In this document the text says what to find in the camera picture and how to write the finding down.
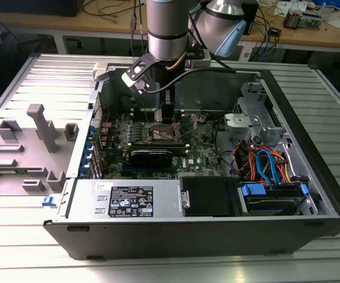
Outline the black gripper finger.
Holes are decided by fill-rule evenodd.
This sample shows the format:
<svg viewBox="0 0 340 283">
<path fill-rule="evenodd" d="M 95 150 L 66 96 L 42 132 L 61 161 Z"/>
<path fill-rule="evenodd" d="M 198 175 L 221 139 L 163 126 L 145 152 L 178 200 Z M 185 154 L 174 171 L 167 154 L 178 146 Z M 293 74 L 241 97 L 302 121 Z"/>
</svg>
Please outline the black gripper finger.
<svg viewBox="0 0 340 283">
<path fill-rule="evenodd" d="M 174 118 L 174 101 L 161 102 L 161 118 L 162 123 L 172 124 Z"/>
</svg>

